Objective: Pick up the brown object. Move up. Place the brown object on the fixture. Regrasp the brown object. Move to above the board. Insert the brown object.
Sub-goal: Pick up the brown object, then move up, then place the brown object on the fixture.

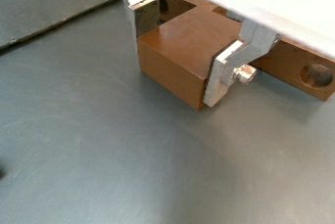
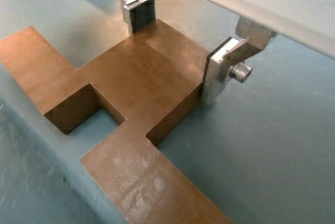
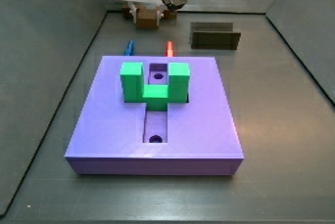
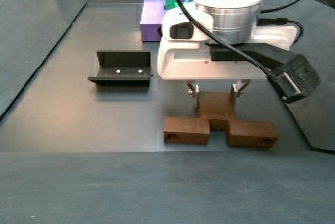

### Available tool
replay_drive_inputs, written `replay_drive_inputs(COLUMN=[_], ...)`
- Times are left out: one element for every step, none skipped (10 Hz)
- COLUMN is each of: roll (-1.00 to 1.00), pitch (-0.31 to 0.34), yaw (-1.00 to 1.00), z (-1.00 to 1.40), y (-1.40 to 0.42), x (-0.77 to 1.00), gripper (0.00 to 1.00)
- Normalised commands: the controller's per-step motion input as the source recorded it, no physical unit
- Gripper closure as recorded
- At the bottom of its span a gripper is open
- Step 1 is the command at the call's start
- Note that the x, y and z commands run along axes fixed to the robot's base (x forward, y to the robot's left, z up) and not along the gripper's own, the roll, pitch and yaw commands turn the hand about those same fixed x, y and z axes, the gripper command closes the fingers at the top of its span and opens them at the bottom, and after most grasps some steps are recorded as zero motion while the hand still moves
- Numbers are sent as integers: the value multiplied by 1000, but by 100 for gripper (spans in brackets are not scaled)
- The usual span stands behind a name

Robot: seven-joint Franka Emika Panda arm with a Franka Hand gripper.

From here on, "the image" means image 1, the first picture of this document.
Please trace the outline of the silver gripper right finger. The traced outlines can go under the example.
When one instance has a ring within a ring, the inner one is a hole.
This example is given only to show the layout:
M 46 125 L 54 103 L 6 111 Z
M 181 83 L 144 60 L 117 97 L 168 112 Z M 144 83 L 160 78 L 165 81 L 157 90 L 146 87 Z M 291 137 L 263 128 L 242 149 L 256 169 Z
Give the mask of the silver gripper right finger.
M 250 62 L 264 56 L 280 36 L 270 27 L 244 20 L 239 38 L 213 57 L 203 101 L 213 107 L 236 83 L 250 84 L 256 69 Z

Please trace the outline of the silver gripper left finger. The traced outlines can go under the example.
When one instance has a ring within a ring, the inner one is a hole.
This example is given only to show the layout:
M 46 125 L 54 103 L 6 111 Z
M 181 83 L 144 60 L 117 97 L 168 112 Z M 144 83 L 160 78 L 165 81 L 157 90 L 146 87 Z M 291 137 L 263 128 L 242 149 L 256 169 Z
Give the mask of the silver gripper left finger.
M 141 37 L 158 27 L 160 1 L 124 0 L 124 2 L 134 36 Z

